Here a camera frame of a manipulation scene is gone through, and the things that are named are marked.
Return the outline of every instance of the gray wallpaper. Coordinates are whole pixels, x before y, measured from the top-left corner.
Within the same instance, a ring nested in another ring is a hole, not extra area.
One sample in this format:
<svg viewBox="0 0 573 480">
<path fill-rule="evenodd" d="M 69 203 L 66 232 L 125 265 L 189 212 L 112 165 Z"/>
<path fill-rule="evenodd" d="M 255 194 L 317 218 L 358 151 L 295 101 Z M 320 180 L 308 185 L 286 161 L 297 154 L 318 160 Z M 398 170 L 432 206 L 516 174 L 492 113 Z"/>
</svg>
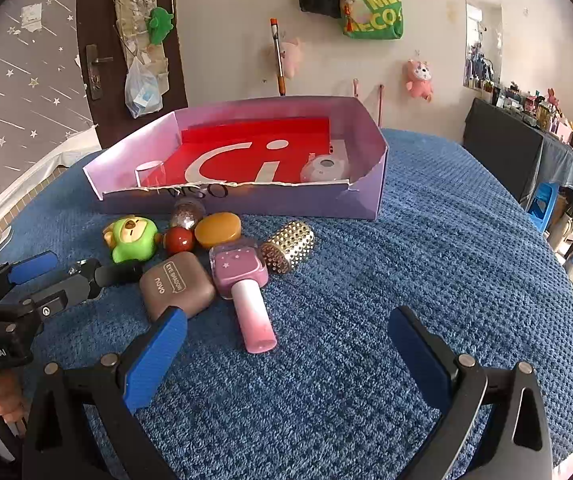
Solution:
<svg viewBox="0 0 573 480">
<path fill-rule="evenodd" d="M 92 125 L 76 63 L 75 4 L 6 0 L 0 6 L 0 192 Z"/>
</svg>

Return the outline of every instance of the pink nail polish bottle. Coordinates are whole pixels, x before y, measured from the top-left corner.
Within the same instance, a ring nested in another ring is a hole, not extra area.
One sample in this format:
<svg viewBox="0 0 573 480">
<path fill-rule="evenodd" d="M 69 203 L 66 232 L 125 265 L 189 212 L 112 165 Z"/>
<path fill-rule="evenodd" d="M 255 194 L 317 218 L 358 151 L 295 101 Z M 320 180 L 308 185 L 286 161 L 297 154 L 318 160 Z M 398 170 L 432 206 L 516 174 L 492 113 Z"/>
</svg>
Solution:
<svg viewBox="0 0 573 480">
<path fill-rule="evenodd" d="M 278 340 L 260 292 L 268 282 L 268 270 L 255 240 L 239 238 L 215 246 L 209 256 L 218 292 L 233 299 L 247 351 L 260 354 L 274 348 Z"/>
</svg>

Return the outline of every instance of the brown eyeshadow case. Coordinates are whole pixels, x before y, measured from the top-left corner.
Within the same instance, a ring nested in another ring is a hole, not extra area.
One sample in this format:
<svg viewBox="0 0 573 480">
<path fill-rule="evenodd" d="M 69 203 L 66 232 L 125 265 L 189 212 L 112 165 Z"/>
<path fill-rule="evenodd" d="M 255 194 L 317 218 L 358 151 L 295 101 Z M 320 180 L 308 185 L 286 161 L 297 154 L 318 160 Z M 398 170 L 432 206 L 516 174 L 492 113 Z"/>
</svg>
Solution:
<svg viewBox="0 0 573 480">
<path fill-rule="evenodd" d="M 147 270 L 140 290 L 151 321 L 169 305 L 180 307 L 186 317 L 202 312 L 215 299 L 210 276 L 193 253 L 183 252 Z"/>
</svg>

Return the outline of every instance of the mirror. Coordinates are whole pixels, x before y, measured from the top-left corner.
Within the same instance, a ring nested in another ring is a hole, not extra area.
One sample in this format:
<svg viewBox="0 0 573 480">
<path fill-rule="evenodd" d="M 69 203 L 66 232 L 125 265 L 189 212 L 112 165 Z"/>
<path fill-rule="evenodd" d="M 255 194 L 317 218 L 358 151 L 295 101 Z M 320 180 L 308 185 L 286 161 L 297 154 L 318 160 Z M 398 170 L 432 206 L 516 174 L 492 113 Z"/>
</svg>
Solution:
<svg viewBox="0 0 573 480">
<path fill-rule="evenodd" d="M 466 0 L 464 86 L 479 89 L 499 83 L 502 72 L 501 0 Z"/>
</svg>

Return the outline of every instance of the blue plastic stool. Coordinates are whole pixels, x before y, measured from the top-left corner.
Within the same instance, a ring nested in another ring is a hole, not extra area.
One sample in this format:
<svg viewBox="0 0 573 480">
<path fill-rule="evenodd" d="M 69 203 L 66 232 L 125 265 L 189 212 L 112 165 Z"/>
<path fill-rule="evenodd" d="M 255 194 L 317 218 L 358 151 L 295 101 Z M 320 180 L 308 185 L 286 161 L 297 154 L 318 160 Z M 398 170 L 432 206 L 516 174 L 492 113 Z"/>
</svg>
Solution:
<svg viewBox="0 0 573 480">
<path fill-rule="evenodd" d="M 537 230 L 542 234 L 551 219 L 551 213 L 553 213 L 553 208 L 555 207 L 558 191 L 559 184 L 540 184 L 535 191 L 535 197 L 533 198 L 531 207 L 528 209 L 531 222 L 533 222 Z"/>
</svg>

